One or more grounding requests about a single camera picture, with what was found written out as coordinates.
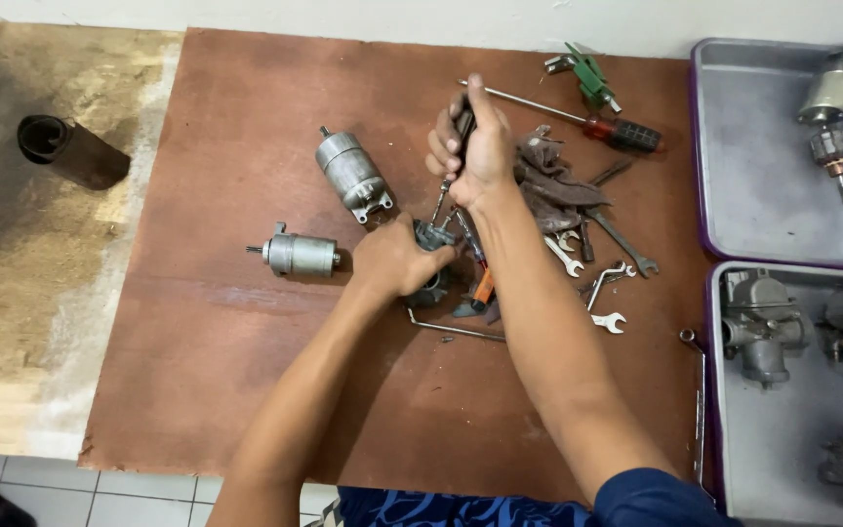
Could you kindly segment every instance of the white wall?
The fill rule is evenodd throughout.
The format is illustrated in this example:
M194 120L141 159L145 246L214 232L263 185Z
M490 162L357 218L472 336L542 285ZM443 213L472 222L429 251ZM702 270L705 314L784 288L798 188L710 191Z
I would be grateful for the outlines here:
M706 37L843 41L835 0L0 0L0 18L669 57Z

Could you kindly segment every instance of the blue sleeve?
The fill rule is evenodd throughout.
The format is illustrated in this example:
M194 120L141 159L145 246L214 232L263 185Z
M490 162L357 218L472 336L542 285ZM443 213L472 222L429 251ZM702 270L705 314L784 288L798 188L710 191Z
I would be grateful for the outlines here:
M732 527L696 485L657 469L633 469L607 480L587 527Z

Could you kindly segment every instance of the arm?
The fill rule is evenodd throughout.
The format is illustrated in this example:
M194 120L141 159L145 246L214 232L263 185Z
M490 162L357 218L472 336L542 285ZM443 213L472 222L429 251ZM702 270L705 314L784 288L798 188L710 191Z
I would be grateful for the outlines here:
M353 278L318 333L263 401L242 437L209 527L297 525L304 474L334 413L360 336L396 296L417 290L454 259L415 244L412 218L367 234Z
M561 265L542 241L512 178L514 149L506 117L470 76L468 97L478 128L451 197L470 211L496 283L509 354L525 391L592 503L617 473L652 467L674 473L630 413L594 327ZM455 179L460 161L452 118L459 99L429 134L429 171Z

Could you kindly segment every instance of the hand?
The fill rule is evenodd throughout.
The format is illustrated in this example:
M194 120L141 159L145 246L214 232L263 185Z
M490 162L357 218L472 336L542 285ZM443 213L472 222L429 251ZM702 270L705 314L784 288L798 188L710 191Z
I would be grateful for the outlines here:
M386 301L415 293L457 257L453 245L428 251L415 243L412 216L403 212L379 227L353 250L353 279L382 293Z
M463 109L463 92L458 92L451 100L451 106L441 111L438 124L428 133L431 154L425 158L425 165L432 174L453 182L449 195L457 204L475 210L485 195L514 185L512 163L515 146L506 115L490 102L479 74L470 74L466 92L477 117L477 129L470 135L460 177L455 174L461 166L456 156L461 143L454 128L454 119Z

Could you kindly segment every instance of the person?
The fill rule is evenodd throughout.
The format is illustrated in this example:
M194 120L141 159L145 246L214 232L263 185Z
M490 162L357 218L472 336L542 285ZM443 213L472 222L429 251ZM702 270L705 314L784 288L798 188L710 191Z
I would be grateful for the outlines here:
M501 305L509 355L529 399L593 512L576 502L480 498L338 488L345 527L384 525L728 525L696 485L679 480L617 390L596 328L513 180L509 123L472 74L467 96L478 127L465 166L452 119L462 93L428 136L425 164L453 183L450 195L474 219ZM296 525L305 472L321 443L361 334L399 296L419 289L456 258L446 245L415 244L412 218L367 234L353 276L318 333L255 414L224 480L209 527Z

